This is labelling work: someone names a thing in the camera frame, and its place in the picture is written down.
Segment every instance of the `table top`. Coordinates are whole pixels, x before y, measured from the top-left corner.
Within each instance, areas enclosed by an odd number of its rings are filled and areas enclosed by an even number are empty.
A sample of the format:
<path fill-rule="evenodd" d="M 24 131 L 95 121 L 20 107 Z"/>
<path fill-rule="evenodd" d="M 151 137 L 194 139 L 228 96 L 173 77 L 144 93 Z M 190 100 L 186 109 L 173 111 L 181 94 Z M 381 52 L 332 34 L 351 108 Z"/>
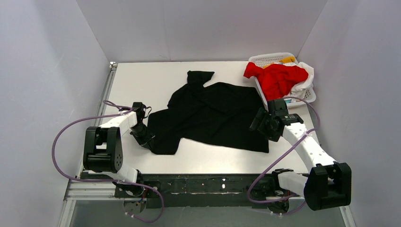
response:
<path fill-rule="evenodd" d="M 190 70 L 214 71 L 204 86 L 226 82 L 238 86 L 256 87 L 253 79 L 243 77 L 247 61 L 149 62 L 120 63 L 113 80 L 109 100 L 118 105 L 131 106 L 143 102 L 156 112 L 167 108 L 171 95 L 186 84 Z M 105 114 L 117 110 L 106 107 Z M 289 108 L 297 113 L 307 128 L 313 128 L 306 105 Z M 259 174 L 291 147 L 284 138 L 269 141 L 269 153 L 208 145 L 181 139 L 175 155 L 155 155 L 142 148 L 125 133 L 122 136 L 124 162 L 143 174 Z M 291 168 L 297 173 L 308 173 L 299 155 L 293 151 L 274 168 Z"/>

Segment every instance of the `yellow cloth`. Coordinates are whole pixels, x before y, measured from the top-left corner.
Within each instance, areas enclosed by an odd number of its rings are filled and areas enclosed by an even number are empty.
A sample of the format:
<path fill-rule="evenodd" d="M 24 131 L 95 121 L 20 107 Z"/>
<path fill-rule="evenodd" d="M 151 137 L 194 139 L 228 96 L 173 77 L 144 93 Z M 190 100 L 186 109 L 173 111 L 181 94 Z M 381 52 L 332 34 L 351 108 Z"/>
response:
<path fill-rule="evenodd" d="M 286 58 L 281 59 L 279 62 L 281 62 L 281 63 L 295 62 L 295 57 L 293 57 L 293 56 L 291 56 L 291 57 L 286 57 Z"/>

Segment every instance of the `black cloth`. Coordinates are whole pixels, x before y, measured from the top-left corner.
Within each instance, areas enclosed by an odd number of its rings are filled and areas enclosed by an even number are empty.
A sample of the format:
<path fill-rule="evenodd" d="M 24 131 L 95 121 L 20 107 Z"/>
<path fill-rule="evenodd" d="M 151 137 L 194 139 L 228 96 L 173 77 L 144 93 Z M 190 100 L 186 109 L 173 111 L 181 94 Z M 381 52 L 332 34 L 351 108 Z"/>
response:
<path fill-rule="evenodd" d="M 269 152 L 264 136 L 249 131 L 258 109 L 263 107 L 256 89 L 222 82 L 203 87 L 213 74 L 189 71 L 188 83 L 173 93 L 168 109 L 150 114 L 148 128 L 155 134 L 153 153 L 175 154 L 181 138 Z"/>

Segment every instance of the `white wall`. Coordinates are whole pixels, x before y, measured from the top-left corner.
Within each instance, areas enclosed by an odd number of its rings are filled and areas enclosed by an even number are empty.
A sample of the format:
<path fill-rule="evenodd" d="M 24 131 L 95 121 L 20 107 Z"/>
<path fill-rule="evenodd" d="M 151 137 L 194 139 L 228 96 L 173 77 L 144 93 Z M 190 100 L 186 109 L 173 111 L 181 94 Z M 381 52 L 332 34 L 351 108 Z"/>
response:
<path fill-rule="evenodd" d="M 0 226 L 57 226 L 67 179 L 53 167 L 52 140 L 96 113 L 107 59 L 75 0 L 2 0 L 0 62 Z M 70 175 L 89 124 L 58 144 Z"/>
<path fill-rule="evenodd" d="M 327 0 L 77 0 L 110 61 L 298 55 Z"/>
<path fill-rule="evenodd" d="M 315 67 L 320 141 L 353 171 L 357 226 L 400 226 L 401 2 L 329 0 L 298 60 Z"/>

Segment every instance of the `laundry basket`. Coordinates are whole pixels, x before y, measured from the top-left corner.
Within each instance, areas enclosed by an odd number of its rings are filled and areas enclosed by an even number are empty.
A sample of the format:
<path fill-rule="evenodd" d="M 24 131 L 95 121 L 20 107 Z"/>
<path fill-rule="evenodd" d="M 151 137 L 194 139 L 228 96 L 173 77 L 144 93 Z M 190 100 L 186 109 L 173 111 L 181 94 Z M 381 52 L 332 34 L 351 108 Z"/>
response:
<path fill-rule="evenodd" d="M 259 66 L 259 67 L 263 68 L 264 66 L 269 65 L 271 63 L 279 62 L 283 58 L 293 57 L 293 56 L 294 56 L 293 54 L 286 53 L 286 52 L 284 52 L 284 53 L 269 53 L 269 54 L 261 54 L 261 55 L 250 57 L 248 61 L 249 62 L 253 62 L 253 63 L 255 63 L 256 66 Z M 255 78 L 256 85 L 258 87 L 259 95 L 261 96 L 263 104 L 264 104 L 265 108 L 267 109 L 267 101 L 266 101 L 266 98 L 265 98 L 265 96 L 264 96 L 264 94 L 262 92 L 261 85 L 259 84 L 259 81 L 258 81 L 258 79 L 256 77 L 253 77 L 253 78 Z M 313 88 L 313 84 L 312 84 L 312 87 L 309 88 L 306 91 L 306 94 L 305 94 L 305 100 L 307 102 L 309 102 L 309 103 L 311 103 L 311 102 L 316 100 L 316 94 L 315 94 L 315 92 L 313 91 L 312 88 Z M 304 102 L 287 103 L 287 106 L 289 108 L 290 107 L 295 107 L 295 106 L 300 106 L 300 105 L 305 105 L 305 103 Z"/>

